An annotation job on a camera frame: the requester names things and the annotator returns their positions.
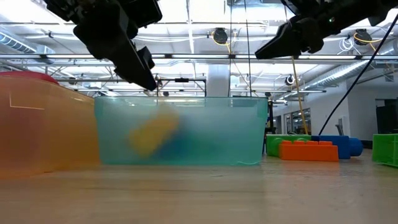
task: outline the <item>blue toy block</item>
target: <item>blue toy block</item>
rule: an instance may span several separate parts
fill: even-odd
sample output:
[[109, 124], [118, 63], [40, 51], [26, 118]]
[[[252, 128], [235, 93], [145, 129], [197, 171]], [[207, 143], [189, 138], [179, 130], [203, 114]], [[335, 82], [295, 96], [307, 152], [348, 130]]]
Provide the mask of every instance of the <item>blue toy block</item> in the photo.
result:
[[360, 156], [363, 151], [363, 144], [361, 140], [357, 138], [349, 139], [349, 151], [351, 156]]
[[312, 141], [331, 141], [334, 146], [338, 147], [339, 159], [350, 159], [351, 151], [348, 136], [312, 136]]

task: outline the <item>fluorescent light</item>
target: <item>fluorescent light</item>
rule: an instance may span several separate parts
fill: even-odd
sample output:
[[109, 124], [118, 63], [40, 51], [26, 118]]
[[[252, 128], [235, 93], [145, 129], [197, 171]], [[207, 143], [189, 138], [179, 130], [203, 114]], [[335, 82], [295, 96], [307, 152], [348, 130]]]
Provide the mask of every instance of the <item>fluorescent light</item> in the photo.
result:
[[48, 58], [65, 58], [65, 59], [74, 59], [74, 58], [94, 58], [94, 56], [89, 54], [74, 54], [74, 55], [62, 55], [62, 54], [50, 54], [47, 55]]
[[[250, 92], [250, 90], [231, 90], [231, 92], [246, 93], [246, 92]], [[265, 93], [265, 92], [270, 92], [270, 93], [287, 93], [287, 91], [285, 91], [285, 90], [252, 90], [252, 92], [258, 92], [258, 93]]]
[[[362, 59], [370, 59], [372, 56], [362, 56]], [[377, 55], [374, 58], [375, 60], [397, 60], [398, 56], [396, 55]]]
[[301, 55], [299, 59], [355, 59], [355, 55]]
[[165, 58], [165, 55], [162, 54], [153, 54], [152, 58]]
[[346, 37], [327, 37], [327, 38], [324, 38], [323, 39], [323, 41], [324, 42], [329, 42], [329, 41], [334, 41], [334, 40], [342, 40], [342, 39], [345, 39]]
[[37, 54], [4, 54], [0, 55], [1, 59], [37, 59], [40, 58], [40, 55]]
[[304, 90], [301, 93], [326, 93], [326, 90]]
[[172, 55], [172, 58], [229, 58], [229, 55], [195, 55], [195, 54], [186, 54], [186, 55]]
[[[235, 58], [248, 59], [247, 55], [235, 55]], [[257, 59], [255, 55], [250, 55], [250, 58]]]

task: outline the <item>translucent plastic bin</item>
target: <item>translucent plastic bin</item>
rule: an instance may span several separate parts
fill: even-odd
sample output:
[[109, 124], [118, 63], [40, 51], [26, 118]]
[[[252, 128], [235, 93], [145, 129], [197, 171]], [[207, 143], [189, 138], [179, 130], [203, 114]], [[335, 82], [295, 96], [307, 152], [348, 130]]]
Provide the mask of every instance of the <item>translucent plastic bin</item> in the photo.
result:
[[99, 164], [94, 99], [49, 83], [0, 77], [0, 178]]
[[[143, 157], [131, 133], [148, 126], [137, 139], [158, 141], [169, 122], [156, 120], [162, 113], [177, 118], [177, 128]], [[105, 164], [253, 165], [262, 156], [267, 99], [103, 96], [95, 98], [95, 115]]]

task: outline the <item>orange toy block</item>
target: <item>orange toy block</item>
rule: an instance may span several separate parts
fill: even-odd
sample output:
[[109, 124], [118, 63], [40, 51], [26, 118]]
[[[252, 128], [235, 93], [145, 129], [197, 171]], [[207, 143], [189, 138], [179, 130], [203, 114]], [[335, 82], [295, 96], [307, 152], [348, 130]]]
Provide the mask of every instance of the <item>orange toy block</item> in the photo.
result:
[[283, 160], [338, 162], [338, 147], [327, 141], [282, 141], [279, 157]]

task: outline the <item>orange plastic bin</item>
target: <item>orange plastic bin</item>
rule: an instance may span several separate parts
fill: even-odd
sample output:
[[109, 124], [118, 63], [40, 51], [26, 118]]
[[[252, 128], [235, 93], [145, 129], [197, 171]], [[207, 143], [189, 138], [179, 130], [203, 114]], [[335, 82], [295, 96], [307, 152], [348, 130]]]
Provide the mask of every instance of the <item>orange plastic bin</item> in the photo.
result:
[[99, 164], [94, 99], [56, 84], [0, 77], [0, 178]]

